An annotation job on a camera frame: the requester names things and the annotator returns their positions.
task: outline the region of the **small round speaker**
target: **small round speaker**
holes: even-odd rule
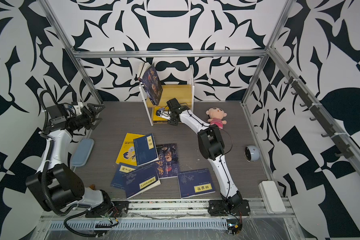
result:
[[[249,162],[255,162],[260,158],[260,151],[256,146],[245,147],[245,159]]]

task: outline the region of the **stuffed toy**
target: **stuffed toy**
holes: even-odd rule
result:
[[[210,117],[208,122],[211,125],[216,124],[220,129],[223,129],[223,124],[227,124],[227,121],[222,120],[227,114],[221,108],[210,108],[206,114]]]

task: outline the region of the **blue book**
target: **blue book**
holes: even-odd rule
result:
[[[159,178],[177,177],[180,171],[177,144],[168,143],[156,146],[158,161],[155,167]]]
[[[124,178],[123,175],[126,173],[129,173],[131,171],[134,171],[140,167],[128,165],[125,163],[120,163],[119,167],[117,168],[117,171],[115,173],[115,176],[113,177],[110,186],[115,187],[118,189],[124,189]]]
[[[154,163],[124,174],[123,178],[127,199],[160,185]]]
[[[133,140],[137,166],[158,160],[153,133]]]
[[[157,106],[163,93],[163,87],[161,86],[155,66],[153,64],[149,65],[149,63],[141,63],[138,80],[141,82],[152,104]]]
[[[177,178],[181,198],[215,192],[208,168],[179,172]]]

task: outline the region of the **bookshelf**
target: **bookshelf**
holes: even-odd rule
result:
[[[149,122],[151,126],[154,125],[152,118],[155,114],[154,108],[160,107],[164,108],[167,105],[167,101],[176,98],[179,103],[187,103],[187,106],[193,111],[193,100],[195,96],[195,84],[193,82],[193,66],[191,65],[188,69],[189,71],[189,80],[187,80],[187,84],[168,84],[162,85],[163,93],[160,98],[159,105],[153,105],[151,100],[144,94],[144,89],[139,84],[140,95],[142,96],[143,103],[145,105],[145,110],[147,111],[147,115],[149,118]]]

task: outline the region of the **pink striped shirt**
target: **pink striped shirt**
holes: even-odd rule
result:
[[[212,121],[210,122],[211,125],[216,124],[220,129],[223,129],[223,121],[218,118],[212,118]]]

